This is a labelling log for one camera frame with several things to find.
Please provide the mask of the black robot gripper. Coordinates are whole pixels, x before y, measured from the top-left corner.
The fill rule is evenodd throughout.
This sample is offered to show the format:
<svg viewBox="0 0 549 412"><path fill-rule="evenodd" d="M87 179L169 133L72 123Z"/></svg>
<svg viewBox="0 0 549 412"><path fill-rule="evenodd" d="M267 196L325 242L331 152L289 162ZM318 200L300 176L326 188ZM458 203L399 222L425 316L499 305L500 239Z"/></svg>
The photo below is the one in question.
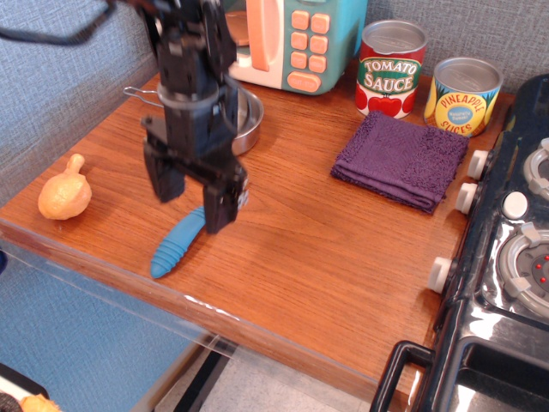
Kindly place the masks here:
<svg viewBox="0 0 549 412"><path fill-rule="evenodd" d="M202 96L189 96L160 84L164 117L142 120L147 132L144 161L155 195L162 203L180 197L186 175L205 185L203 207L210 234L234 222L249 200L247 172L232 152L240 88L237 83L215 84Z"/></svg>

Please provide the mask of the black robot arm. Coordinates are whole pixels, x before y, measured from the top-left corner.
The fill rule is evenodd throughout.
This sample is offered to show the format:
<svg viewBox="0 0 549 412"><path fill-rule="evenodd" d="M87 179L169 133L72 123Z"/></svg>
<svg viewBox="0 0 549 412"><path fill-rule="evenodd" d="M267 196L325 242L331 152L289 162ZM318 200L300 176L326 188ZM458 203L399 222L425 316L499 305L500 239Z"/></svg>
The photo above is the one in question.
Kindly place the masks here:
<svg viewBox="0 0 549 412"><path fill-rule="evenodd" d="M185 178L203 186L206 228L236 220L247 172L232 151L238 83L228 74L236 45L220 1L133 1L145 21L160 83L163 118L142 120L144 160L157 198L179 197Z"/></svg>

